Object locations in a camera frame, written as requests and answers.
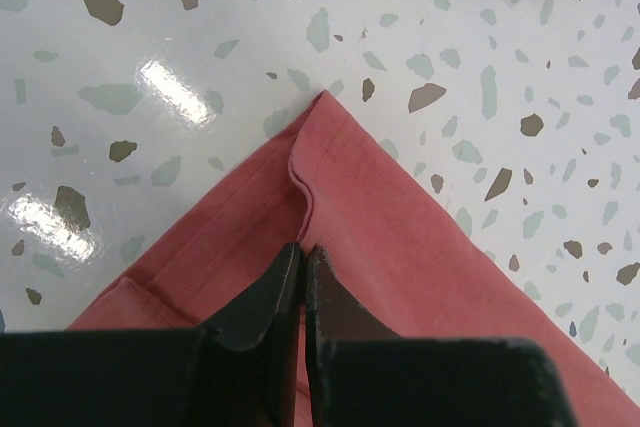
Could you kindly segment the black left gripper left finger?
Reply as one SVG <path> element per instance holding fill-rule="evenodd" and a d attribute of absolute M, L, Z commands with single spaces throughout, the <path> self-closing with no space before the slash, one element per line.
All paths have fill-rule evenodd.
<path fill-rule="evenodd" d="M 298 245 L 189 328 L 5 334 L 5 426 L 290 426 Z"/>

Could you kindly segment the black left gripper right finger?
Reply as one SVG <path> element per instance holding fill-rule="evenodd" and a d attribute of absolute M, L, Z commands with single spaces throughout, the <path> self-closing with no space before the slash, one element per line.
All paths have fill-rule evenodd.
<path fill-rule="evenodd" d="M 405 338 L 336 278 L 315 247 L 306 368 L 316 426 L 574 426 L 557 368 L 520 338 Z"/>

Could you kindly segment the red t-shirt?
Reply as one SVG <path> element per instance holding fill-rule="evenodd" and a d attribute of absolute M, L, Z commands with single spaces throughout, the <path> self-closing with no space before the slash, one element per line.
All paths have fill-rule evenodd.
<path fill-rule="evenodd" d="M 340 282 L 395 332 L 531 339 L 558 367 L 580 425 L 638 424 L 638 406 L 329 93 L 210 190 L 73 328 L 196 324 L 289 242 L 326 248 Z"/>

